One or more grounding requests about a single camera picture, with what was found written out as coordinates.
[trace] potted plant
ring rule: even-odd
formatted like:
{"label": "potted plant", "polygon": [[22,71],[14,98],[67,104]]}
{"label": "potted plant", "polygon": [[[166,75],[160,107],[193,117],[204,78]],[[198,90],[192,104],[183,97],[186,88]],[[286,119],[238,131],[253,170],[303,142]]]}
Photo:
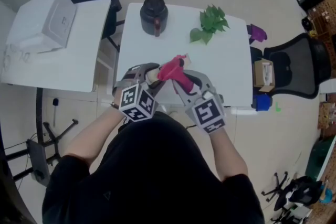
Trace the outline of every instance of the potted plant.
{"label": "potted plant", "polygon": [[194,28],[190,31],[190,42],[202,40],[206,45],[216,31],[225,31],[224,26],[230,28],[225,19],[224,11],[214,5],[208,6],[205,11],[200,12],[201,28]]}

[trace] brown handle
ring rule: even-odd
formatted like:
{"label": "brown handle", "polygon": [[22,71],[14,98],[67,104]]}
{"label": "brown handle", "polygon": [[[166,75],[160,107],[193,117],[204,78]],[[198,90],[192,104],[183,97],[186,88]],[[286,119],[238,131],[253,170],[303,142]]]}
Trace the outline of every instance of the brown handle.
{"label": "brown handle", "polygon": [[159,18],[154,19],[154,35],[155,37],[158,37],[160,35],[161,31],[161,23]]}

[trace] purple object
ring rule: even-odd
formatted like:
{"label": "purple object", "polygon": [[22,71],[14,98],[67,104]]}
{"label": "purple object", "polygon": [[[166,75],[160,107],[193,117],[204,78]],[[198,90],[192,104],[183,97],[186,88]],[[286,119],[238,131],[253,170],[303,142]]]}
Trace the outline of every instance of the purple object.
{"label": "purple object", "polygon": [[267,39],[267,34],[264,30],[256,25],[247,25],[247,33],[251,35],[249,42],[252,44],[253,41],[257,40],[259,42],[263,42]]}

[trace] white machine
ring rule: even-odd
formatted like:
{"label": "white machine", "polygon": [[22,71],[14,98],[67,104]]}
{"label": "white machine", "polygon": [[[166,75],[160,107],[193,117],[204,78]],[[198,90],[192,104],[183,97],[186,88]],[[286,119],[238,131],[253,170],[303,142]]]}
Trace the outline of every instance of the white machine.
{"label": "white machine", "polygon": [[75,13],[71,0],[31,0],[17,12],[6,44],[30,53],[66,48]]}

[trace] red object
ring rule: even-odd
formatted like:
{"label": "red object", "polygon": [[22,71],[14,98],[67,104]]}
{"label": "red object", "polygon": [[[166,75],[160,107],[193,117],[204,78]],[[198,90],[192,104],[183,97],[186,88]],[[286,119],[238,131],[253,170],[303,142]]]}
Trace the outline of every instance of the red object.
{"label": "red object", "polygon": [[185,92],[189,93],[193,89],[194,83],[183,73],[183,61],[180,59],[184,58],[186,58],[186,55],[177,55],[173,60],[165,63],[157,75],[158,79],[161,81],[166,81],[168,79],[178,81]]}

